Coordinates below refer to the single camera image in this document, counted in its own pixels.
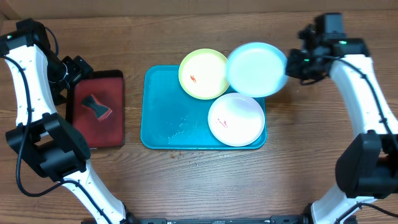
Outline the light blue plate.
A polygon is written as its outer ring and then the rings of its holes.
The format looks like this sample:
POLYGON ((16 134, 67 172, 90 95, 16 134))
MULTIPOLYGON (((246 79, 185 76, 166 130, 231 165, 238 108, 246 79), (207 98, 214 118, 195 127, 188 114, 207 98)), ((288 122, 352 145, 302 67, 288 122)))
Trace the light blue plate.
POLYGON ((251 42, 228 56, 226 76, 231 87, 253 98, 271 96, 287 83, 287 57, 273 45, 251 42))

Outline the black and pink sponge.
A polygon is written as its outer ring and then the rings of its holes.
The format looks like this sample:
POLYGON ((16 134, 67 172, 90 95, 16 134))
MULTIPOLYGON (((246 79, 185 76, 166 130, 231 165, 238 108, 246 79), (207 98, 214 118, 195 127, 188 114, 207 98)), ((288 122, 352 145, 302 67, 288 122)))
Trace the black and pink sponge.
POLYGON ((88 95, 82 101, 81 105, 92 110, 98 121, 106 119, 113 111, 102 104, 95 95, 88 95))

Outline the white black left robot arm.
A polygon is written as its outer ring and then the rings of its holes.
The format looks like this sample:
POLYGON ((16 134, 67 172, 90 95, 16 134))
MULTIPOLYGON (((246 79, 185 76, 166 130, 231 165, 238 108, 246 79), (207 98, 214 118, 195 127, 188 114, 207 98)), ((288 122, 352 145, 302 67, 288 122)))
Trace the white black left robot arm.
POLYGON ((17 100, 16 128, 6 133, 6 141, 17 153, 19 190, 41 197, 63 186, 87 208, 94 223, 137 223, 94 171, 83 135, 56 109, 68 101, 61 92, 91 77, 93 68, 79 56, 60 60, 58 50, 50 46, 52 32, 42 23, 25 19, 16 28, 1 36, 1 58, 12 73, 17 100), (55 185, 40 193, 28 192, 21 182, 22 162, 55 185))

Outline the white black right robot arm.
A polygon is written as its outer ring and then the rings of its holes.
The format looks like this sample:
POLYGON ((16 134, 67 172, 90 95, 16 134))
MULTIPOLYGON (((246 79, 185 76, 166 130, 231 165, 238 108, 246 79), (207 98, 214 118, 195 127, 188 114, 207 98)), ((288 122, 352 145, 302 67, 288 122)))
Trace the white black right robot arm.
POLYGON ((326 13, 298 33, 301 49, 292 49, 285 72, 301 85, 326 77, 338 87, 354 139, 335 166, 335 185, 308 205, 301 223, 356 223, 354 213, 397 193, 397 118, 374 74, 373 60, 361 38, 347 37, 343 16, 326 13))

